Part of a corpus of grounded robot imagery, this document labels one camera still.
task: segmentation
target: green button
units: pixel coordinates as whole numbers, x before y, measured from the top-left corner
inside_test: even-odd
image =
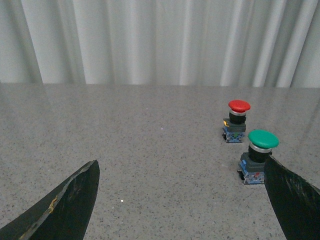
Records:
[[[279,145],[279,139],[266,130],[253,130],[248,135],[249,140],[259,148],[272,149]]]

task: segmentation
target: curtain fold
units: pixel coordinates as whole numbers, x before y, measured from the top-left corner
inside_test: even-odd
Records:
[[[320,87],[318,0],[0,0],[0,82]]]

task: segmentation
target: white curtain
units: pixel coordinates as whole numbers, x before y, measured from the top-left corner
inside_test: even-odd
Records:
[[[1,83],[320,87],[317,0],[0,0]]]

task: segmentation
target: red mushroom cap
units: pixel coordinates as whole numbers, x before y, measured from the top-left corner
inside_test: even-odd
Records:
[[[251,106],[248,102],[243,100],[232,100],[229,102],[229,107],[232,111],[236,113],[244,113],[245,111],[248,111]]]

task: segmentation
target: gray speckled surface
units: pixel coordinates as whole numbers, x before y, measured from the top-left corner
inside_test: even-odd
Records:
[[[86,240],[284,240],[264,185],[236,172],[248,139],[222,139],[233,99],[319,188],[320,89],[0,84],[0,228],[97,159]]]

